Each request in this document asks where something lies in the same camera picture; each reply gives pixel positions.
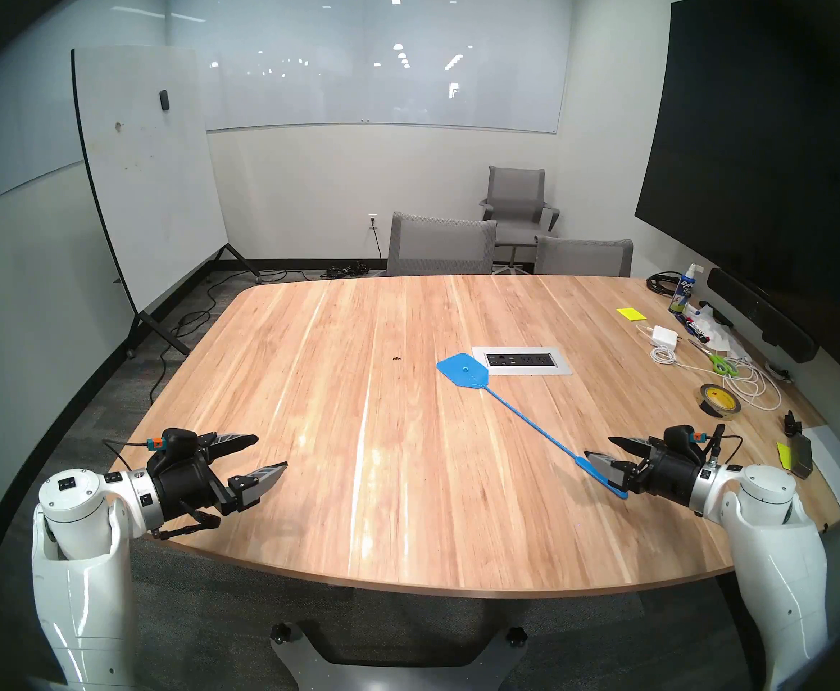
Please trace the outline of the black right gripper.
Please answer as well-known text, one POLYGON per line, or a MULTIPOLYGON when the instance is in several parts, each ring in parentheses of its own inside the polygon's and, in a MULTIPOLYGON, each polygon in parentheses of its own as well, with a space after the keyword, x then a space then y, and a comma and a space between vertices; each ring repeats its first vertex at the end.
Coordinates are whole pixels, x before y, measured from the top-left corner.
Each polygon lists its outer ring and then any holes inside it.
POLYGON ((664 443, 652 443, 648 439, 610 436, 609 441, 632 456, 645 458, 639 466, 634 461, 585 451, 585 458, 609 487, 622 494, 649 494, 666 500, 691 499, 703 467, 697 456, 673 451, 664 443))

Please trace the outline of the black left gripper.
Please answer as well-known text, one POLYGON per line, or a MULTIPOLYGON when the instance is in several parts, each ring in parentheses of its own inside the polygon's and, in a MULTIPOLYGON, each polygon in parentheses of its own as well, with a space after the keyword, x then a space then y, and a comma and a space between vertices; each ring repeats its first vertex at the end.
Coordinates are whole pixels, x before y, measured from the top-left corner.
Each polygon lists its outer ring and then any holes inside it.
POLYGON ((258 442, 255 434, 211 432, 201 435, 201 445, 155 451, 148 460, 148 475, 155 487, 162 522, 210 507, 227 516, 259 504, 278 483, 288 462, 234 475, 227 479, 226 486, 209 466, 212 461, 244 451, 258 442))

